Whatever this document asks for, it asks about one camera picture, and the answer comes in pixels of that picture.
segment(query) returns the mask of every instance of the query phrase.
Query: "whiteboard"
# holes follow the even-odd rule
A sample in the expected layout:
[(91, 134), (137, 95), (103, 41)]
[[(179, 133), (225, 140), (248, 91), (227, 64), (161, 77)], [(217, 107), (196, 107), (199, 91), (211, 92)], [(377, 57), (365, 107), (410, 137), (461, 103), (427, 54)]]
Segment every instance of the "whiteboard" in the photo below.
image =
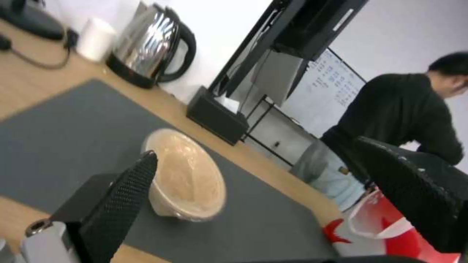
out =
[(315, 62), (309, 62), (309, 69), (281, 110), (319, 138), (338, 123), (365, 83), (327, 49)]

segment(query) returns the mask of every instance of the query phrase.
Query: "stainless steel kettle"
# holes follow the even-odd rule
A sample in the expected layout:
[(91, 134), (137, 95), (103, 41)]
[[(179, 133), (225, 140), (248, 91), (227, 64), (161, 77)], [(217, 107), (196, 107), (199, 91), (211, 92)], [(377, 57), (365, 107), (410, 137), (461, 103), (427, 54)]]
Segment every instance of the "stainless steel kettle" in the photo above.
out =
[[(188, 46), (183, 64), (173, 73), (164, 73), (180, 40)], [(156, 82), (182, 76), (192, 64), (196, 50), (195, 36), (177, 14), (168, 7), (153, 4), (125, 28), (107, 59), (107, 66), (128, 82), (151, 88)]]

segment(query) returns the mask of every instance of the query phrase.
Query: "person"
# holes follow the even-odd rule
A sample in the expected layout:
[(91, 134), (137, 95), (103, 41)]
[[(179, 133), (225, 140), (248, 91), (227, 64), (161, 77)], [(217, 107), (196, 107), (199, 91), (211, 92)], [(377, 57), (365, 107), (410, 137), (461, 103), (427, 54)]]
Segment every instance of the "person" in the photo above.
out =
[(315, 140), (290, 172), (345, 211), (363, 196), (369, 179), (352, 146), (359, 136), (395, 146), (417, 141), (418, 151), (456, 165), (463, 147), (444, 99), (467, 89), (468, 52), (440, 58), (426, 73), (378, 76), (364, 85), (338, 124)]

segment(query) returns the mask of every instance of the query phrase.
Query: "plastic bowl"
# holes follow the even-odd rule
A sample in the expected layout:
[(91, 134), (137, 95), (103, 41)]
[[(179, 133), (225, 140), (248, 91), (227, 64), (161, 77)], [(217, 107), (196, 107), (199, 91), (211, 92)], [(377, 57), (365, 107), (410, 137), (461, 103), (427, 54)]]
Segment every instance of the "plastic bowl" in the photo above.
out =
[(226, 201), (226, 186), (218, 166), (195, 141), (171, 129), (151, 133), (143, 151), (153, 150), (158, 168), (149, 201), (160, 216), (207, 221)]

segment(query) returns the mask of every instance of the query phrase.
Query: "wooden table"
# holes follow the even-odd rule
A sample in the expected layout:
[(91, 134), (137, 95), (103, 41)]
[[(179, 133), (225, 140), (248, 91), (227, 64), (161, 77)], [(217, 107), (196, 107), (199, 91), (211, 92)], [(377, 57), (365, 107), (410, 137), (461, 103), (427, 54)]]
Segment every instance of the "wooden table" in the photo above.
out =
[[(60, 62), (61, 44), (39, 39), (0, 21), (0, 33), (12, 39), (13, 47), (44, 63)], [(290, 175), (275, 163), (239, 142), (230, 146), (185, 117), (186, 106), (164, 91), (137, 88), (112, 73), (104, 64), (94, 64), (72, 53), (68, 64), (57, 71), (29, 65), (10, 52), (0, 52), (0, 121), (60, 94), (91, 78), (100, 79), (177, 129), (223, 155), (291, 199), (309, 208), (324, 226), (341, 217), (337, 206), (325, 196)], [(0, 237), (18, 252), (24, 229), (47, 217), (46, 213), (1, 196)], [(165, 262), (148, 253), (122, 245), (113, 262)]]

